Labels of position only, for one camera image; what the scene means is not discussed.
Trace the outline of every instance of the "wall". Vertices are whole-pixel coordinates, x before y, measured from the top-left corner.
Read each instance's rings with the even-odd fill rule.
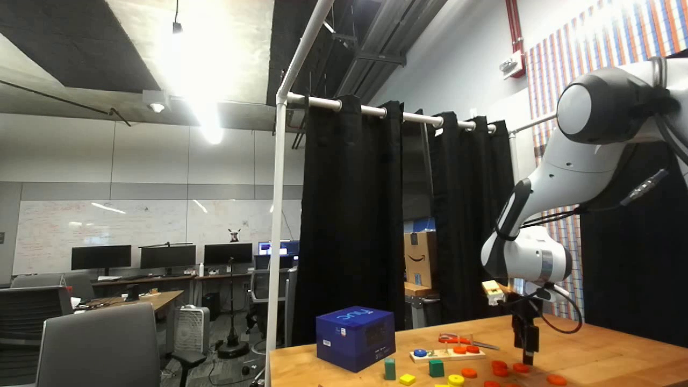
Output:
[[[525,47],[535,46],[591,0],[520,0]],[[400,67],[374,96],[398,99],[407,109],[429,113],[453,109],[460,118],[478,113],[517,128],[532,120],[526,79],[504,79],[498,65],[512,54],[506,3],[447,3]],[[533,167],[529,131],[512,138],[517,178]]]
[[[274,133],[0,113],[0,283],[64,270],[71,246],[271,237]],[[287,149],[283,239],[300,239],[303,150]]]

